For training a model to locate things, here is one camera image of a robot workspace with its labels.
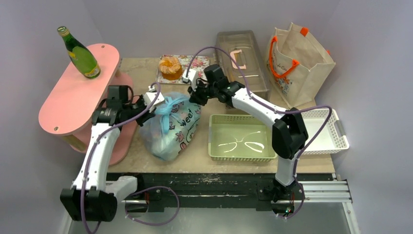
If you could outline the blue printed plastic bag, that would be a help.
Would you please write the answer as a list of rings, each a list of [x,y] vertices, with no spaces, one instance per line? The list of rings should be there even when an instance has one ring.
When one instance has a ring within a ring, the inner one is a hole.
[[[139,129],[147,151],[164,161],[173,161],[189,145],[201,117],[201,105],[191,103],[189,96],[170,92],[165,102],[156,107],[155,117]]]

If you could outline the beige tote bag orange handles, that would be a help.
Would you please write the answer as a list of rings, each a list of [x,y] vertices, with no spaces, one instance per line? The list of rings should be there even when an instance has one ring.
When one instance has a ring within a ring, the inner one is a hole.
[[[287,30],[274,28],[264,62],[290,108],[313,101],[336,65],[309,29],[294,23]]]

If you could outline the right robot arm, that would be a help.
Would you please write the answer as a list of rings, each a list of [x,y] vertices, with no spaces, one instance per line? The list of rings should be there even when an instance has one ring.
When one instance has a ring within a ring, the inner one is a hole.
[[[209,99],[216,98],[252,115],[267,126],[271,131],[272,148],[278,155],[277,172],[269,192],[274,202],[289,199],[298,185],[296,168],[308,139],[301,113],[297,109],[281,110],[279,106],[253,94],[246,83],[230,81],[217,64],[204,69],[204,74],[207,82],[200,80],[194,69],[187,68],[183,72],[183,82],[190,84],[189,101],[204,106]]]

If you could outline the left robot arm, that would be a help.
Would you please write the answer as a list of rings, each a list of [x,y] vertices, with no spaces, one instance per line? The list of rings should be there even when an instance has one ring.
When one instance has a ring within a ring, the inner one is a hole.
[[[160,84],[133,100],[128,85],[110,85],[104,98],[92,114],[91,138],[82,167],[69,189],[63,189],[60,201],[74,221],[110,222],[118,204],[127,196],[140,199],[144,184],[133,176],[107,180],[114,146],[123,125],[131,122],[142,126],[155,116],[156,106],[164,101]]]

